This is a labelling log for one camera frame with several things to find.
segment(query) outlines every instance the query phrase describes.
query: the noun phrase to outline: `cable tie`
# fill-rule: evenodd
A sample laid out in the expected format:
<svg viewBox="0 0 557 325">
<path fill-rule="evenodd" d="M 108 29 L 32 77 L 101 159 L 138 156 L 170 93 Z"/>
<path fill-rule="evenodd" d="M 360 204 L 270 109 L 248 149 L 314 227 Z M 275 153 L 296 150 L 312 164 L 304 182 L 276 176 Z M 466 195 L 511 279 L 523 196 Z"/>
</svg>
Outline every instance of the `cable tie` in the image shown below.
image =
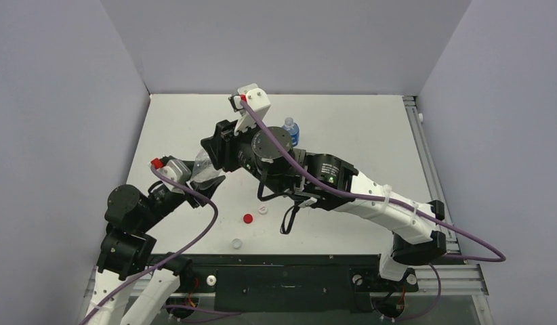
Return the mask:
<svg viewBox="0 0 557 325">
<path fill-rule="evenodd" d="M 379 215 L 383 215 L 384 211 L 386 211 L 386 207 L 388 207 L 388 203 L 390 202 L 390 193 L 392 193 L 392 186 L 386 184 L 384 186 L 382 186 L 382 190 L 384 192 L 384 202 L 382 202 L 382 207 L 380 208 L 380 210 L 378 211 L 377 214 L 373 215 L 370 218 L 365 218 L 365 219 L 374 219 L 376 217 L 378 217 Z"/>
<path fill-rule="evenodd" d="M 418 205 L 418 203 L 412 201 L 412 207 L 414 208 L 414 211 L 412 211 L 411 216 L 412 216 L 412 219 L 414 220 L 414 219 L 416 219 L 416 212 L 418 211 L 419 205 Z"/>
</svg>

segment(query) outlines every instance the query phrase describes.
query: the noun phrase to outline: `red cap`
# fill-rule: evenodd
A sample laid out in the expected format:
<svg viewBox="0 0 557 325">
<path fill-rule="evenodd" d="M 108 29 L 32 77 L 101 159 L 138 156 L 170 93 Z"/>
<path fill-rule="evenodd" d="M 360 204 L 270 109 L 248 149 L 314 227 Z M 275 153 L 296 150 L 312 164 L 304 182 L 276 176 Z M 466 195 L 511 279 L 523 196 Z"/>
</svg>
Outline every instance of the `red cap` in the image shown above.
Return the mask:
<svg viewBox="0 0 557 325">
<path fill-rule="evenodd" d="M 153 159 L 153 160 L 151 161 L 151 164 L 152 164 L 156 169 L 162 168 L 162 167 L 164 166 L 163 163 L 162 163 L 158 158 Z"/>
<path fill-rule="evenodd" d="M 253 215 L 250 213 L 247 213 L 244 217 L 243 217 L 243 221 L 245 223 L 251 223 L 253 222 Z"/>
</svg>

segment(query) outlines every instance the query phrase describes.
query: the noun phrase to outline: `red bottle cap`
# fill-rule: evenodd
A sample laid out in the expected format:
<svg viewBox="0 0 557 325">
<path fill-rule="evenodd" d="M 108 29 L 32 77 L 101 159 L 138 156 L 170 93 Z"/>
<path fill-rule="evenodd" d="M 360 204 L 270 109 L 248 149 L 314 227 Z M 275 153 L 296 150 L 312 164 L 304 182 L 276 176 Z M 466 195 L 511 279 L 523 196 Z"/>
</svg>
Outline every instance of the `red bottle cap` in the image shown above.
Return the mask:
<svg viewBox="0 0 557 325">
<path fill-rule="evenodd" d="M 250 213 L 247 213 L 244 217 L 243 217 L 243 221 L 245 223 L 251 223 L 253 222 L 253 215 L 251 215 Z"/>
</svg>

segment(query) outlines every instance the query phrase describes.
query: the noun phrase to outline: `black cable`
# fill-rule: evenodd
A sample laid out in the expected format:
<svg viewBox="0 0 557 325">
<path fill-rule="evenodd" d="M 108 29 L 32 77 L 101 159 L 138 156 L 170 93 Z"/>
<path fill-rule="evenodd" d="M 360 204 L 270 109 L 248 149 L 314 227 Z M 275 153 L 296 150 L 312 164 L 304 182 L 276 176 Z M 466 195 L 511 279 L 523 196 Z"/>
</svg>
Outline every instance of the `black cable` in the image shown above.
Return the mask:
<svg viewBox="0 0 557 325">
<path fill-rule="evenodd" d="M 300 207 L 298 206 L 299 204 L 300 204 L 299 202 L 295 202 L 295 204 L 292 207 L 290 207 L 287 210 L 287 212 L 285 212 L 285 216 L 283 217 L 283 223 L 281 224 L 281 234 L 288 235 L 291 233 L 293 224 L 295 223 L 296 214 L 300 210 Z M 289 225 L 287 226 L 287 229 L 285 229 L 285 220 L 287 219 L 287 215 L 289 214 L 289 212 L 291 212 L 291 217 L 289 219 Z"/>
<path fill-rule="evenodd" d="M 261 202 L 266 202 L 268 200 L 272 200 L 273 198 L 278 198 L 280 196 L 288 196 L 290 198 L 293 198 L 292 195 L 290 195 L 290 193 L 286 193 L 286 192 L 280 192 L 280 193 L 273 193 L 273 194 L 269 194 L 267 196 L 262 196 L 262 192 L 264 191 L 264 184 L 266 183 L 266 176 L 268 174 L 268 170 L 267 169 L 263 169 L 261 172 L 261 178 L 260 178 L 260 182 L 259 182 L 259 188 L 257 191 L 257 198 L 261 201 Z"/>
<path fill-rule="evenodd" d="M 151 186 L 149 186 L 149 189 L 147 190 L 147 193 L 151 194 L 151 191 L 153 191 L 157 186 L 161 185 L 163 183 L 163 181 L 158 180 L 156 182 L 154 182 Z"/>
<path fill-rule="evenodd" d="M 379 305 L 385 305 L 386 301 L 390 298 L 390 296 L 392 296 L 393 293 L 396 292 L 396 290 L 391 290 L 388 292 L 388 294 L 386 296 L 384 296 L 384 298 L 381 301 L 373 301 L 374 299 L 369 297 L 370 300 L 370 304 L 371 304 L 371 309 L 370 310 L 364 310 L 360 308 L 360 305 L 358 304 L 358 301 L 356 300 L 356 287 L 358 286 L 358 281 L 363 280 L 365 281 L 365 279 L 363 278 L 358 278 L 356 279 L 356 281 L 353 282 L 353 289 L 352 289 L 352 298 L 354 299 L 354 305 L 356 306 L 356 309 L 358 311 L 361 311 L 363 313 L 371 313 L 372 311 L 377 310 L 376 308 L 374 308 L 374 305 L 379 306 Z"/>
<path fill-rule="evenodd" d="M 358 278 L 358 279 L 356 279 L 356 281 L 354 281 L 354 282 L 352 283 L 352 284 L 353 284 L 353 288 L 352 288 L 352 298 L 354 299 L 354 305 L 356 306 L 356 309 L 357 309 L 358 311 L 360 311 L 360 312 L 363 312 L 363 313 L 371 313 L 371 312 L 374 311 L 374 307 L 371 307 L 370 310 L 364 310 L 364 309 L 360 308 L 360 305 L 358 304 L 358 300 L 356 300 L 356 287 L 357 287 L 357 285 L 358 285 L 358 284 L 357 284 L 358 281 L 360 281 L 360 280 L 362 280 L 362 278 Z"/>
</svg>

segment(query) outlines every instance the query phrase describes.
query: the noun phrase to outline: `white table surface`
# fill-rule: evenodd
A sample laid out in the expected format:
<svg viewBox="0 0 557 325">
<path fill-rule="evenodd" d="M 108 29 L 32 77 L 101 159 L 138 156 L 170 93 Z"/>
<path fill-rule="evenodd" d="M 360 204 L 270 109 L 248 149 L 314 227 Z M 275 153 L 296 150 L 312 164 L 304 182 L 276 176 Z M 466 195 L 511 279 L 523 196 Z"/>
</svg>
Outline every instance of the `white table surface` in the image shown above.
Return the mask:
<svg viewBox="0 0 557 325">
<path fill-rule="evenodd" d="M 157 179 L 148 163 L 172 155 L 194 160 L 200 140 L 213 135 L 215 124 L 239 117 L 228 95 L 153 95 L 127 183 L 146 189 Z M 271 109 L 264 121 L 282 125 L 292 116 L 300 126 L 298 148 L 336 155 L 377 183 L 419 202 L 430 200 L 406 110 L 400 96 L 392 95 L 269 95 Z M 220 214 L 212 230 L 188 253 L 196 254 L 378 254 L 386 252 L 391 233 L 357 216 L 304 209 L 289 235 L 279 233 L 292 202 L 277 198 L 264 204 L 260 215 L 256 198 L 258 180 L 239 169 L 227 173 L 213 201 Z M 154 253 L 176 251 L 209 223 L 212 209 L 183 204 L 148 233 L 157 239 Z M 254 221 L 243 223 L 251 213 Z M 242 240 L 233 249 L 234 238 Z"/>
</svg>

